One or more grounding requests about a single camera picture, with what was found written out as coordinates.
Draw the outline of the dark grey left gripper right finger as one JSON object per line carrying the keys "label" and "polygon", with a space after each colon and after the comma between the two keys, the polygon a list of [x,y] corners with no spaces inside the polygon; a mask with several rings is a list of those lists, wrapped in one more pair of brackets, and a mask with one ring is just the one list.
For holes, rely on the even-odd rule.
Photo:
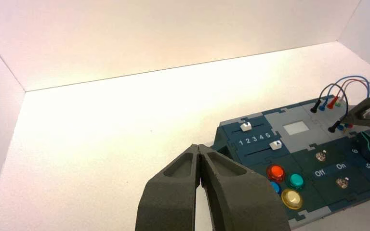
{"label": "dark grey left gripper right finger", "polygon": [[199,146],[200,176],[214,231],[289,231],[284,205],[264,176]]}

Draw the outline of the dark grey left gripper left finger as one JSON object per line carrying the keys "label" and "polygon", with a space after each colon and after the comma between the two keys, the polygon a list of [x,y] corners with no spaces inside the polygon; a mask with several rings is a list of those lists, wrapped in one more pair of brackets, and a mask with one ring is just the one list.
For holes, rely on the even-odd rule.
{"label": "dark grey left gripper left finger", "polygon": [[193,231],[199,185],[200,152],[192,144],[146,183],[135,230]]}

